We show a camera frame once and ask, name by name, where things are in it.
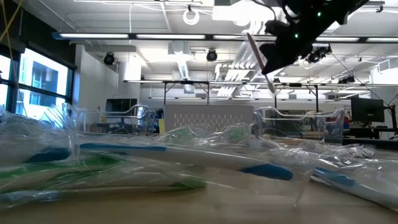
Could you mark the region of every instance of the wire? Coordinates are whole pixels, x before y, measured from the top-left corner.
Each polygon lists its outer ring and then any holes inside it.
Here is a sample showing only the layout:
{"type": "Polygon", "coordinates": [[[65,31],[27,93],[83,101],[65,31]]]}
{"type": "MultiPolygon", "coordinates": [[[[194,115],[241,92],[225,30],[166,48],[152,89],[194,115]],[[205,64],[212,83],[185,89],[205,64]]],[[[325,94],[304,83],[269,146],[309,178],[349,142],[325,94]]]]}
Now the wire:
{"type": "Polygon", "coordinates": [[[212,13],[208,13],[208,12],[202,11],[202,10],[198,10],[198,12],[203,13],[203,14],[205,14],[205,15],[209,15],[209,16],[212,16],[212,15],[213,15],[212,13]]]}
{"type": "Polygon", "coordinates": [[[144,6],[141,4],[136,4],[136,6],[143,7],[145,9],[150,9],[153,11],[160,11],[160,12],[177,12],[177,11],[185,11],[186,10],[186,9],[154,9],[154,8],[147,7],[147,6],[144,6]]]}
{"type": "Polygon", "coordinates": [[[17,73],[16,73],[17,69],[15,68],[15,64],[13,63],[14,59],[13,59],[13,56],[12,56],[10,35],[8,33],[8,30],[9,30],[11,24],[12,24],[12,21],[14,20],[15,15],[18,13],[18,10],[20,9],[20,6],[22,5],[23,1],[24,0],[20,0],[19,1],[18,8],[16,9],[14,15],[12,16],[12,18],[10,20],[10,23],[8,23],[8,24],[7,24],[7,16],[6,16],[6,6],[4,5],[4,1],[2,1],[2,13],[3,13],[3,18],[4,18],[4,24],[6,25],[6,29],[4,30],[4,32],[2,34],[2,37],[3,37],[4,34],[7,35],[8,49],[10,51],[10,59],[11,59],[11,63],[12,63],[12,73],[13,73],[14,78],[15,78],[15,80],[14,80],[15,87],[17,88],[19,98],[21,99],[21,102],[22,102],[22,109],[24,110],[25,115],[27,116],[27,112],[26,112],[26,108],[25,108],[25,104],[24,104],[24,99],[22,98],[21,90],[19,89],[19,81],[17,79],[17,73]]]}
{"type": "Polygon", "coordinates": [[[283,1],[282,1],[282,7],[281,7],[281,8],[282,8],[282,11],[284,12],[284,14],[285,14],[285,16],[286,16],[286,19],[287,19],[290,23],[292,23],[294,20],[297,20],[297,19],[300,18],[299,15],[297,15],[297,16],[295,16],[295,17],[292,17],[292,16],[287,12],[286,6],[287,6],[287,0],[283,0],[283,1]]]}
{"type": "Polygon", "coordinates": [[[130,10],[129,10],[129,25],[130,25],[130,34],[131,34],[131,9],[132,9],[133,4],[131,4],[130,6],[130,10]]]}
{"type": "Polygon", "coordinates": [[[264,7],[267,7],[269,10],[271,10],[272,11],[272,13],[274,14],[274,20],[277,20],[277,17],[276,17],[276,13],[275,13],[275,10],[272,8],[272,7],[270,7],[270,6],[267,6],[266,4],[264,4],[263,2],[257,2],[257,0],[251,0],[252,2],[254,2],[254,3],[256,3],[256,4],[258,4],[258,5],[260,5],[260,6],[264,6],[264,7]]]}
{"type": "MultiPolygon", "coordinates": [[[[6,29],[4,30],[4,32],[3,32],[3,33],[1,34],[1,36],[0,36],[0,42],[2,41],[4,35],[6,35],[6,33],[8,33],[8,30],[10,29],[10,26],[11,26],[12,22],[14,21],[15,17],[17,16],[17,14],[18,14],[18,12],[19,12],[19,9],[20,9],[21,6],[22,6],[22,2],[23,2],[23,1],[24,1],[24,0],[20,0],[20,1],[19,1],[18,7],[17,7],[17,9],[15,10],[14,14],[12,15],[12,17],[11,17],[11,19],[10,19],[10,22],[8,23],[8,25],[6,25],[6,29]]],[[[4,1],[2,1],[2,6],[3,6],[3,9],[4,9],[4,11],[5,11],[4,1]]]]}
{"type": "Polygon", "coordinates": [[[379,98],[380,100],[382,100],[387,106],[389,106],[382,98],[380,98],[379,96],[377,96],[369,87],[367,87],[363,82],[361,82],[361,80],[359,80],[358,78],[356,78],[356,76],[354,75],[354,73],[352,73],[337,57],[336,55],[334,55],[333,53],[331,53],[334,58],[338,61],[338,63],[340,63],[341,66],[343,66],[355,79],[357,79],[360,84],[362,86],[365,86],[365,88],[367,88],[374,96],[376,96],[377,98],[379,98]]]}

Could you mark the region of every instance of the ceiling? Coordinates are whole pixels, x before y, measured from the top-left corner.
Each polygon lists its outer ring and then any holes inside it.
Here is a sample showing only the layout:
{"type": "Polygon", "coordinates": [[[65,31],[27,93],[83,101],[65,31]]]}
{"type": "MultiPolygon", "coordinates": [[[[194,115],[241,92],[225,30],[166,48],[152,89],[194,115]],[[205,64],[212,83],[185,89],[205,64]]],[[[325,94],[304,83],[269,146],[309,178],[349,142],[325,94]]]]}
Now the ceiling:
{"type": "MultiPolygon", "coordinates": [[[[331,35],[383,35],[397,36],[398,1],[384,0],[384,12],[376,13],[376,6],[366,6],[354,14],[347,25],[341,26],[331,35]]],[[[202,1],[201,10],[212,10],[213,1],[202,1]]],[[[186,6],[150,5],[151,9],[133,5],[131,7],[131,30],[129,23],[130,5],[110,5],[102,2],[75,2],[74,0],[29,0],[23,7],[39,19],[60,32],[133,32],[133,33],[200,33],[238,34],[247,27],[240,27],[231,21],[214,21],[211,15],[200,13],[199,22],[190,26],[182,17],[186,6]]],[[[147,61],[143,74],[165,74],[178,69],[175,62],[159,60],[167,55],[169,41],[150,40],[100,40],[92,45],[135,45],[147,61]]],[[[195,57],[188,62],[190,70],[214,71],[216,63],[206,62],[208,49],[216,49],[218,60],[233,60],[241,46],[240,42],[189,42],[195,57]]],[[[377,65],[388,56],[398,55],[398,44],[332,44],[334,56],[324,58],[319,64],[287,67],[282,82],[326,82],[331,76],[341,74],[346,68],[353,68],[362,81],[369,79],[368,68],[377,65]]]]}

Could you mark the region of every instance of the toothbrush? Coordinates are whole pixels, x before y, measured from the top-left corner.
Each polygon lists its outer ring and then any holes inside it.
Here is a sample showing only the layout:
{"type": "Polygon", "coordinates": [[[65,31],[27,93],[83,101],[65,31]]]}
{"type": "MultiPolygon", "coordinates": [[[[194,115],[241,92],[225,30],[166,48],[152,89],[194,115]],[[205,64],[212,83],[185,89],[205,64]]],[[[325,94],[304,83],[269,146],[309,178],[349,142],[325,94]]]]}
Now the toothbrush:
{"type": "MultiPolygon", "coordinates": [[[[261,70],[264,70],[264,64],[262,63],[261,57],[260,57],[260,52],[257,48],[256,42],[254,41],[254,39],[251,37],[251,35],[249,33],[246,33],[247,37],[248,37],[248,41],[250,43],[250,47],[254,53],[254,56],[256,56],[256,59],[259,63],[259,66],[261,68],[261,70]]],[[[267,74],[263,74],[266,77],[267,83],[268,83],[268,88],[269,91],[271,91],[271,93],[275,94],[275,88],[273,86],[273,84],[269,81],[267,74]]]]}
{"type": "Polygon", "coordinates": [[[162,167],[163,164],[153,164],[153,167],[146,168],[103,154],[85,159],[82,164],[74,166],[61,165],[57,162],[0,166],[0,193],[108,187],[199,189],[206,185],[206,182],[198,177],[174,173],[163,174],[162,167]]]}
{"type": "Polygon", "coordinates": [[[366,200],[379,203],[389,208],[398,209],[398,197],[367,187],[346,175],[337,174],[327,169],[317,167],[314,176],[328,182],[332,186],[366,200]]]}
{"type": "Polygon", "coordinates": [[[127,146],[119,144],[84,143],[84,151],[107,151],[134,157],[144,157],[167,162],[195,164],[205,167],[236,170],[270,179],[292,180],[292,171],[260,159],[198,149],[163,146],[127,146]]]}

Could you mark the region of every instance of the ceiling light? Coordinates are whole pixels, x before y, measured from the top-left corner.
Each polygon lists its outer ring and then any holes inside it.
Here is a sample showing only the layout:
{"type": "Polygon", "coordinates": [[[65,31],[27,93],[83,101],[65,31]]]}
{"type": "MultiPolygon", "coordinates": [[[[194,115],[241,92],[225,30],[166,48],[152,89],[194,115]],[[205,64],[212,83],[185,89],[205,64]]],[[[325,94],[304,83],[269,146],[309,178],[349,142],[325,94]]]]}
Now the ceiling light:
{"type": "Polygon", "coordinates": [[[195,34],[137,34],[137,39],[165,39],[165,40],[204,40],[205,35],[195,34]]]}
{"type": "Polygon", "coordinates": [[[393,37],[371,37],[366,40],[367,42],[398,42],[398,38],[393,37]]]}
{"type": "Polygon", "coordinates": [[[244,40],[244,36],[243,35],[214,35],[213,39],[215,39],[215,40],[230,40],[230,39],[244,40]]]}
{"type": "Polygon", "coordinates": [[[66,39],[128,39],[128,34],[60,34],[66,39]]]}
{"type": "Polygon", "coordinates": [[[271,35],[254,35],[254,40],[268,40],[268,41],[275,41],[276,37],[271,35]]]}
{"type": "Polygon", "coordinates": [[[125,80],[124,82],[128,82],[128,83],[163,83],[163,81],[157,81],[157,80],[125,80]]]}
{"type": "Polygon", "coordinates": [[[357,42],[359,37],[318,37],[319,42],[357,42]]]}
{"type": "Polygon", "coordinates": [[[266,85],[267,83],[247,83],[248,85],[266,85]]]}
{"type": "Polygon", "coordinates": [[[209,82],[209,84],[241,85],[243,82],[209,82]]]}

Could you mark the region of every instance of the table surface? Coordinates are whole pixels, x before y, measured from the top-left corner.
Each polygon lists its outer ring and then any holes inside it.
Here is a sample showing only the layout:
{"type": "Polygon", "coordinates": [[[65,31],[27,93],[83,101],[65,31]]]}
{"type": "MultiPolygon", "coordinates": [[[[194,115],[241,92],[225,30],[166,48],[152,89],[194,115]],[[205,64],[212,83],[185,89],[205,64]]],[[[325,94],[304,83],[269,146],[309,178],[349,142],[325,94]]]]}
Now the table surface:
{"type": "MultiPolygon", "coordinates": [[[[382,157],[398,157],[382,151],[382,157]]],[[[310,182],[297,206],[209,185],[202,190],[109,193],[0,211],[1,223],[394,223],[398,212],[310,182]]]]}

